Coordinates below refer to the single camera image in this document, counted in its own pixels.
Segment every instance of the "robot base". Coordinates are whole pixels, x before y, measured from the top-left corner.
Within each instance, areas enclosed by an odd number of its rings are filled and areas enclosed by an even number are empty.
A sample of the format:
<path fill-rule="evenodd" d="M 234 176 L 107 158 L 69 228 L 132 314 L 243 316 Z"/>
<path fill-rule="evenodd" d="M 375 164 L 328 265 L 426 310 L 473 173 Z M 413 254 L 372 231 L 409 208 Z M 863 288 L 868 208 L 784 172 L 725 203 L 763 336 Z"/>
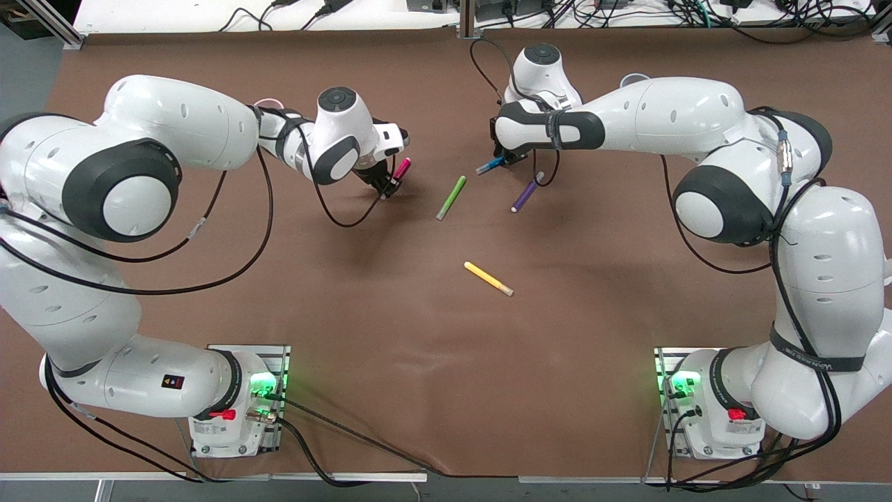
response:
<path fill-rule="evenodd" d="M 672 427 L 678 417 L 694 412 L 694 416 L 681 421 L 675 432 L 674 456 L 735 460 L 760 451 L 764 420 L 731 420 L 728 411 L 715 398 L 709 384 L 709 367 L 716 350 L 690 347 L 654 350 L 666 445 L 672 440 Z M 665 398 L 667 393 L 672 395 L 678 391 L 686 397 Z"/>
<path fill-rule="evenodd" d="M 255 391 L 266 390 L 285 394 L 288 375 L 289 346 L 214 345 L 217 350 L 228 350 L 242 365 L 244 381 L 238 398 L 230 409 L 233 420 L 216 416 L 210 420 L 189 418 L 192 435 L 192 455 L 199 458 L 233 458 L 256 456 L 276 451 L 281 439 L 281 427 L 273 420 L 259 422 L 247 419 L 249 411 L 261 415 L 281 415 L 281 403 L 258 398 Z"/>

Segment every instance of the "pink marker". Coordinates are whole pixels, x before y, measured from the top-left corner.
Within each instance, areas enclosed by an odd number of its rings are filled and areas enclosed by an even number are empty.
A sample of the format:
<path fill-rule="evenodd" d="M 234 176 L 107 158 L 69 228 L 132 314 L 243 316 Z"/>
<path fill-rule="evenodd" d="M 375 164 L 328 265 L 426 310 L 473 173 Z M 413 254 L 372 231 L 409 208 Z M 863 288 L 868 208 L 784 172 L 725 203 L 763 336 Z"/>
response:
<path fill-rule="evenodd" d="M 408 157 L 402 159 L 402 163 L 400 167 L 397 168 L 396 172 L 393 174 L 393 178 L 397 181 L 402 180 L 403 175 L 406 174 L 406 171 L 409 170 L 409 167 L 412 165 L 412 160 Z"/>

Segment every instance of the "red button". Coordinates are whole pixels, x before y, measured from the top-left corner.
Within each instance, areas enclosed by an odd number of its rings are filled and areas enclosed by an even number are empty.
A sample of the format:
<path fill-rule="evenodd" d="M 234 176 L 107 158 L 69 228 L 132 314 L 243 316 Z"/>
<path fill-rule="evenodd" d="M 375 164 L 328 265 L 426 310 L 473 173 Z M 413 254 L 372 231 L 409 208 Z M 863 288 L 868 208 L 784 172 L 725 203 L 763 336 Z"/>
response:
<path fill-rule="evenodd" d="M 732 408 L 728 410 L 728 418 L 732 420 L 743 420 L 747 418 L 747 412 L 738 408 Z"/>
<path fill-rule="evenodd" d="M 210 412 L 210 416 L 220 416 L 223 420 L 235 420 L 235 410 L 223 410 L 221 412 Z"/>

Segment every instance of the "green marker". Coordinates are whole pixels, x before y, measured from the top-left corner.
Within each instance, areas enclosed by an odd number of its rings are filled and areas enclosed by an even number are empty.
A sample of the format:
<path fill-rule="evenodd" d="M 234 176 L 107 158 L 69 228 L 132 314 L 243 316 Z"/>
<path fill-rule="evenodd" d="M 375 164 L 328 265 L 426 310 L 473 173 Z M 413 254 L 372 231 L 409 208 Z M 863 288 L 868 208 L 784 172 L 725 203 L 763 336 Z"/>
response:
<path fill-rule="evenodd" d="M 446 217 L 446 213 L 449 211 L 449 208 L 452 207 L 452 203 L 455 202 L 455 197 L 458 197 L 458 193 L 461 191 L 462 187 L 465 186 L 465 181 L 467 181 L 467 178 L 464 176 L 458 178 L 458 181 L 456 181 L 455 188 L 452 189 L 449 198 L 446 199 L 446 202 L 443 203 L 443 207 L 440 208 L 440 212 L 437 213 L 438 222 L 442 222 L 443 218 Z"/>

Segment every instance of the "brown table surface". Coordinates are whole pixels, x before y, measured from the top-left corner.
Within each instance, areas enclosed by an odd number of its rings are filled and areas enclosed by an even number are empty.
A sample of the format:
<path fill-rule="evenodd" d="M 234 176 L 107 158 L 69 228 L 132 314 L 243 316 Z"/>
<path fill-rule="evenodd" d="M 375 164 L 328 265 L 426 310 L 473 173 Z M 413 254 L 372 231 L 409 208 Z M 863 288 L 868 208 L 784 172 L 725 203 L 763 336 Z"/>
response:
<path fill-rule="evenodd" d="M 791 31 L 766 36 L 793 38 Z M 748 106 L 806 113 L 834 135 L 831 184 L 865 194 L 892 230 L 892 52 L 867 38 L 794 46 L 726 30 L 518 30 L 494 35 L 514 57 L 548 41 L 585 98 L 623 75 L 728 81 Z M 48 110 L 92 121 L 118 78 L 148 73 L 253 103 L 274 96 L 313 115 L 319 92 L 356 89 L 375 117 L 409 130 L 413 160 L 394 199 L 358 228 L 334 226 L 313 187 L 272 160 L 276 219 L 266 254 L 224 287 L 144 297 L 140 332 L 195 346 L 290 344 L 290 395 L 452 474 L 635 477 L 656 425 L 653 347 L 760 343 L 773 317 L 770 273 L 706 268 L 679 240 L 654 155 L 566 152 L 553 186 L 508 211 L 529 163 L 482 177 L 491 158 L 495 95 L 454 30 L 91 36 L 66 52 Z M 489 46 L 480 62 L 500 87 L 507 67 Z M 540 156 L 550 168 L 552 153 Z M 691 163 L 671 158 L 673 182 Z M 468 183 L 444 222 L 434 215 L 460 174 Z M 179 241 L 203 211 L 217 174 L 187 170 L 178 208 L 157 237 L 112 251 L 144 255 Z M 369 203 L 351 177 L 325 188 L 351 220 Z M 122 267 L 135 287 L 191 285 L 241 266 L 262 236 L 256 160 L 227 179 L 199 238 L 161 262 Z M 695 241 L 729 267 L 766 251 Z M 462 268 L 472 261 L 516 290 L 506 297 Z M 0 471 L 130 472 L 147 466 L 69 423 L 37 381 L 41 351 L 8 316 L 0 353 Z M 779 477 L 892 481 L 886 417 L 892 393 L 867 405 L 838 439 Z M 171 420 L 102 411 L 122 428 L 183 455 Z M 342 434 L 287 414 L 331 472 L 411 470 Z M 307 472 L 290 437 L 275 454 L 204 463 L 217 475 Z M 661 450 L 665 449 L 660 442 Z M 665 468 L 657 455 L 654 474 Z M 712 464 L 680 461 L 679 476 Z"/>

